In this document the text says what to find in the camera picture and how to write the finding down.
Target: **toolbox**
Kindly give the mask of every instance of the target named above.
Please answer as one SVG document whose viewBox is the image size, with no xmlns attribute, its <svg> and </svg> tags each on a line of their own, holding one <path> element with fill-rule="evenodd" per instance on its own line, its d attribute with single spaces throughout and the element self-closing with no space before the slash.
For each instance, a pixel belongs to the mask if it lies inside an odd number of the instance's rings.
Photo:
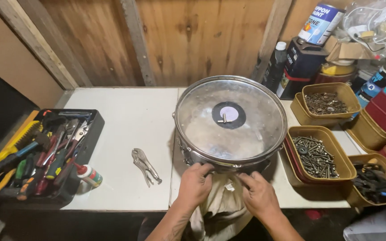
<svg viewBox="0 0 386 241">
<path fill-rule="evenodd" d="M 32 111 L 0 151 L 0 203 L 71 202 L 81 181 L 73 163 L 89 163 L 104 124 L 92 109 Z"/>
</svg>

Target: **pliers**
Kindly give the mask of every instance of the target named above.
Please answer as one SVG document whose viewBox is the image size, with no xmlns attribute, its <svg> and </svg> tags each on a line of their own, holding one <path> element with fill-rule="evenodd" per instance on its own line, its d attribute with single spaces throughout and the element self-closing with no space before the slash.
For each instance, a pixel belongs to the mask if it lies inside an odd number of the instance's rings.
<svg viewBox="0 0 386 241">
<path fill-rule="evenodd" d="M 152 177 L 157 181 L 158 184 L 162 183 L 162 179 L 159 178 L 156 170 L 154 170 L 153 166 L 148 161 L 145 153 L 139 149 L 134 148 L 132 150 L 133 164 L 135 164 L 139 169 L 141 169 L 142 174 L 144 175 L 145 182 L 147 186 L 150 187 L 150 182 L 154 185 L 153 180 L 148 176 L 147 171 L 152 175 Z"/>
</svg>

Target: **black toolbox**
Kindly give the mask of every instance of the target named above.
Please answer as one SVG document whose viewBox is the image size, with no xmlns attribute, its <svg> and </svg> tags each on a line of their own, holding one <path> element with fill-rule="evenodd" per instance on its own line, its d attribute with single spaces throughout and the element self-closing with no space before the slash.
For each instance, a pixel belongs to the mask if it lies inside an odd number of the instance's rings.
<svg viewBox="0 0 386 241">
<path fill-rule="evenodd" d="M 33 121 L 42 121 L 45 117 L 45 114 L 52 112 L 54 114 L 59 114 L 60 112 L 89 112 L 91 113 L 87 124 L 89 126 L 87 134 L 84 136 L 82 142 L 78 145 L 78 150 L 76 151 L 77 156 L 75 163 L 79 165 L 88 164 L 92 156 L 94 148 L 98 142 L 99 136 L 104 127 L 105 121 L 102 118 L 101 114 L 97 110 L 89 109 L 42 109 L 39 112 L 33 111 L 29 118 L 27 118 L 22 127 L 33 119 Z M 67 117 L 67 120 L 75 119 L 76 117 Z M 67 177 L 62 181 L 61 185 L 56 187 L 52 185 L 52 180 L 47 184 L 46 190 L 42 195 L 31 195 L 26 200 L 18 200 L 17 193 L 20 191 L 21 187 L 13 187 L 12 182 L 1 189 L 0 191 L 0 202 L 2 203 L 35 203 L 35 204 L 54 204 L 54 205 L 67 205 L 72 201 L 74 195 L 77 192 L 77 189 L 80 184 L 80 178 L 77 177 L 76 168 L 72 167 Z"/>
</svg>

